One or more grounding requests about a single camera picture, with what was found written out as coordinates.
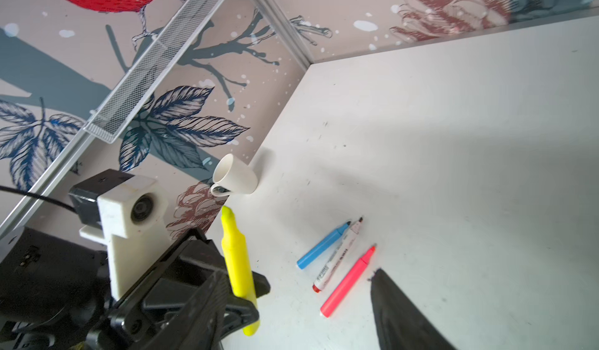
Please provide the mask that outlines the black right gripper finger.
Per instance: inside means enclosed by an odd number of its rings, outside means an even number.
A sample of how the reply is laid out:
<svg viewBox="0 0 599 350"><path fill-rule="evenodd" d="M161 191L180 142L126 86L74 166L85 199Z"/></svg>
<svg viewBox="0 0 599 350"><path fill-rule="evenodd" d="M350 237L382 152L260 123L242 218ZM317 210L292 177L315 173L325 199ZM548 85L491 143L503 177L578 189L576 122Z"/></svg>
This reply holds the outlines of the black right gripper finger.
<svg viewBox="0 0 599 350"><path fill-rule="evenodd" d="M382 269L371 278L371 302L381 349L455 350Z"/></svg>

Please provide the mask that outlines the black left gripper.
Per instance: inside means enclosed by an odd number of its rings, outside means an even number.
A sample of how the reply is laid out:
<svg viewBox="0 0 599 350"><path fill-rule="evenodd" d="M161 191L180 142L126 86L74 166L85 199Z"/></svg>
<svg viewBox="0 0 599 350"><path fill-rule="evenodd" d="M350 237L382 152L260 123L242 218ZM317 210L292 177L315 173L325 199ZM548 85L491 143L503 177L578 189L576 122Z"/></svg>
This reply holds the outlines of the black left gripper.
<svg viewBox="0 0 599 350"><path fill-rule="evenodd" d="M221 256L202 231L179 238L86 337L87 349L220 349L257 332L271 292L248 256Z"/></svg>

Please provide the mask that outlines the yellow highlighter pen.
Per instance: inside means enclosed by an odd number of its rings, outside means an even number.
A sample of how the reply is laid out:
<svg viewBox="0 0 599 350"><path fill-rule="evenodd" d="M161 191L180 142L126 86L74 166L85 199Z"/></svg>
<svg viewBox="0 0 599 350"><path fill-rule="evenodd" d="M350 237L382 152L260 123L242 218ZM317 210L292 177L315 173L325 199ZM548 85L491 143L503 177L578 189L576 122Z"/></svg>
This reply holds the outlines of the yellow highlighter pen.
<svg viewBox="0 0 599 350"><path fill-rule="evenodd" d="M223 227L222 251L232 292L236 297L248 301L254 309L257 309L257 296L246 238L237 227L234 212L227 206L222 208L221 222Z"/></svg>

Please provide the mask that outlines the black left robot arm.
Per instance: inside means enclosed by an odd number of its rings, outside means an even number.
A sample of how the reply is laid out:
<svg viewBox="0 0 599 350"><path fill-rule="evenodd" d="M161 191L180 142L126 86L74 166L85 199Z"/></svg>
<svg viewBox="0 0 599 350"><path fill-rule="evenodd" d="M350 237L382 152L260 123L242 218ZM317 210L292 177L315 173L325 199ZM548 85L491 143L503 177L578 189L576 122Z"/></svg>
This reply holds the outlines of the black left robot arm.
<svg viewBox="0 0 599 350"><path fill-rule="evenodd" d="M112 297L104 251L32 228L1 242L4 349L219 349L259 317L233 294L215 243L196 230L122 298Z"/></svg>

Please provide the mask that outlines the pink highlighter pen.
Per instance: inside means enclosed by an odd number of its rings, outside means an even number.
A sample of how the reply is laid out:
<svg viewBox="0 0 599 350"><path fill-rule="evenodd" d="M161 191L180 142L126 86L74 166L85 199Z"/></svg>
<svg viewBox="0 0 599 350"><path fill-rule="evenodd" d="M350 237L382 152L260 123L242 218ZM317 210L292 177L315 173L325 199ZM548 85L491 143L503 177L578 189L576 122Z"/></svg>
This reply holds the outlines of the pink highlighter pen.
<svg viewBox="0 0 599 350"><path fill-rule="evenodd" d="M377 245L373 245L369 248L363 256L358 259L346 276L341 280L329 298L321 306L320 314L323 317L329 318L343 302L346 296L349 294L353 286L359 281L362 274L371 262L372 256L374 256L377 249Z"/></svg>

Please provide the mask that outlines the white marker pen red end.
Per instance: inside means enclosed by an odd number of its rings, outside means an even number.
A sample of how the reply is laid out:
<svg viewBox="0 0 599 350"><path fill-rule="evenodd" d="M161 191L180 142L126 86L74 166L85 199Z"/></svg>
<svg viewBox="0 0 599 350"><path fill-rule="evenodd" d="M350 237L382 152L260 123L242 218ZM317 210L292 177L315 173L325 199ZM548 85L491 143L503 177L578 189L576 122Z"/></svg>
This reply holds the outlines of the white marker pen red end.
<svg viewBox="0 0 599 350"><path fill-rule="evenodd" d="M331 280L333 274L338 269L339 265L343 261L344 257L348 253L349 249L354 244L358 234L360 234L360 229L363 225L363 217L360 217L359 220L352 223L349 228L344 232L341 243L337 246L334 253L331 255L327 263L322 268L321 272L317 276L316 280L313 283L313 290L317 293L323 291L329 281Z"/></svg>

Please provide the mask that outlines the blue marker pen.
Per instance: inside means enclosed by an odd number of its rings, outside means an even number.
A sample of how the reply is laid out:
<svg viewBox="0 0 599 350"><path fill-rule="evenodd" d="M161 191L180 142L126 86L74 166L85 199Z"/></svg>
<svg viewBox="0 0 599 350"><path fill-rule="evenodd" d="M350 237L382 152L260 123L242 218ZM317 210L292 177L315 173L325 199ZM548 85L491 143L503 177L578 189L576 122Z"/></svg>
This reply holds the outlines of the blue marker pen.
<svg viewBox="0 0 599 350"><path fill-rule="evenodd" d="M343 225L335 228L331 231L327 236L325 236L317 245L315 245L312 249L310 249L306 254L304 254L298 261L296 265L299 269L304 270L310 264L312 264L323 252L329 249L332 245L334 245L341 237L344 235L346 230L349 229L351 222L348 221Z"/></svg>

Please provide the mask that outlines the white ceramic mug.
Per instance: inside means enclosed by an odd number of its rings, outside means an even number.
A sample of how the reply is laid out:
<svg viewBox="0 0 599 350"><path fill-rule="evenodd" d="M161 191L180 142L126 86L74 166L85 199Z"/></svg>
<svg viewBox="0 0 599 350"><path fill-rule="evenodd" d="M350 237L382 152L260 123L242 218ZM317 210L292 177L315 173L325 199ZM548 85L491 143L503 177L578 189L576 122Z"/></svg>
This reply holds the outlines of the white ceramic mug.
<svg viewBox="0 0 599 350"><path fill-rule="evenodd" d="M258 186L254 171L233 154L225 155L213 172L210 194L224 197L232 194L252 194Z"/></svg>

